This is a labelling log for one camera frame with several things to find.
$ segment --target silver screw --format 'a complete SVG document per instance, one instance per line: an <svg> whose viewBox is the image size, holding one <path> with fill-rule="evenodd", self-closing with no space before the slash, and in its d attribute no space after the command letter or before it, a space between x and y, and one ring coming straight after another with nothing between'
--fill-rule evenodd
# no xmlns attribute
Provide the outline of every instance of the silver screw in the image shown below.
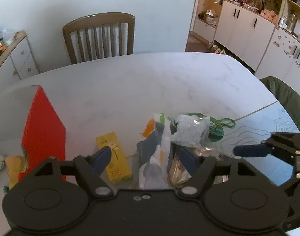
<svg viewBox="0 0 300 236"><path fill-rule="evenodd" d="M141 198L140 196L134 196L134 197L133 197L133 200L135 200L135 201L141 201L142 198Z"/></svg>
<svg viewBox="0 0 300 236"><path fill-rule="evenodd" d="M297 173L297 174L295 175L295 177L296 177L297 179L300 179L300 173Z"/></svg>
<svg viewBox="0 0 300 236"><path fill-rule="evenodd" d="M198 190L192 186L186 186L186 187L182 188L182 193L184 193L186 195L194 195L197 192L198 192Z"/></svg>
<svg viewBox="0 0 300 236"><path fill-rule="evenodd" d="M111 189L109 189L108 187L97 187L95 189L95 193L98 195L108 195L111 193Z"/></svg>
<svg viewBox="0 0 300 236"><path fill-rule="evenodd" d="M151 196L150 196L150 195L148 195L148 194L145 194L145 195L143 195L143 196L142 196L142 198L143 198L143 199L150 199L150 198L151 198Z"/></svg>

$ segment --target green chair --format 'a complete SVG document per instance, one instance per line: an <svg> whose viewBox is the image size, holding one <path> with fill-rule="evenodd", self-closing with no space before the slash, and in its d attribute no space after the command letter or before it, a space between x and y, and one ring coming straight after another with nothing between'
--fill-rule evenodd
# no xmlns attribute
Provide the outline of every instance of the green chair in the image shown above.
<svg viewBox="0 0 300 236"><path fill-rule="evenodd" d="M269 76L260 81L281 103L300 131L300 95L276 77Z"/></svg>

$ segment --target black cabinet handle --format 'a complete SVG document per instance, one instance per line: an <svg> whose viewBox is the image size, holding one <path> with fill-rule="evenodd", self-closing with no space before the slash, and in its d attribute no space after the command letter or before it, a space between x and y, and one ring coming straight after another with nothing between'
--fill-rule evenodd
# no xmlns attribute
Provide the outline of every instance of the black cabinet handle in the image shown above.
<svg viewBox="0 0 300 236"><path fill-rule="evenodd" d="M298 46L296 45L296 46L295 46L295 49L294 49L294 52L293 52L293 54L292 54L292 56L294 56L294 54L295 54L297 48L298 48Z"/></svg>
<svg viewBox="0 0 300 236"><path fill-rule="evenodd" d="M298 56L296 57L296 59L298 59L298 58L299 58L299 56L300 56L300 51L299 51L299 54L298 54Z"/></svg>

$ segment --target table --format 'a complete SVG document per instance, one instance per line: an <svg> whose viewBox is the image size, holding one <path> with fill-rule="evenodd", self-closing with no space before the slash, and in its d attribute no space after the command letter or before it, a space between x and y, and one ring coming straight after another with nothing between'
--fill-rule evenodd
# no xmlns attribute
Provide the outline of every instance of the table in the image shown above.
<svg viewBox="0 0 300 236"><path fill-rule="evenodd" d="M155 112L172 117L201 112L236 120L237 126L225 129L214 145L228 154L233 146L259 143L272 131L297 132L266 87L225 55L149 53L99 59L30 77L7 90L29 85L44 88L66 127L66 159L92 154L95 137L115 131L132 167L132 186L138 181L136 144ZM253 159L266 175L283 168L271 157Z"/></svg>

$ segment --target chair backrest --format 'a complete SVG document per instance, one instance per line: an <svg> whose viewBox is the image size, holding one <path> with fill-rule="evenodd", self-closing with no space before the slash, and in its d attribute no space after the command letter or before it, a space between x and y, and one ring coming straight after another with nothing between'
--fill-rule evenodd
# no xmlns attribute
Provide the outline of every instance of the chair backrest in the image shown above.
<svg viewBox="0 0 300 236"><path fill-rule="evenodd" d="M300 131L300 95L276 77L269 76L260 81L276 97Z"/></svg>
<svg viewBox="0 0 300 236"><path fill-rule="evenodd" d="M66 42L67 50L69 53L69 57L72 64L85 62L85 55L87 54L89 60L94 59L94 53L96 54L96 59L108 57L108 53L110 51L111 56L115 56L115 27L118 25L118 51L119 55L123 55L123 28L126 29L125 26L127 24L127 54L132 54L134 49L134 34L135 34L135 17L131 14L122 13L122 12L106 12L93 14L89 16L84 16L78 19L75 19L68 24L66 24L63 28L64 40ZM81 39L80 31L84 30L85 34L83 34L83 39ZM75 55L74 45L72 43L72 34L76 32L77 45L79 49L80 55L79 60L77 61Z"/></svg>

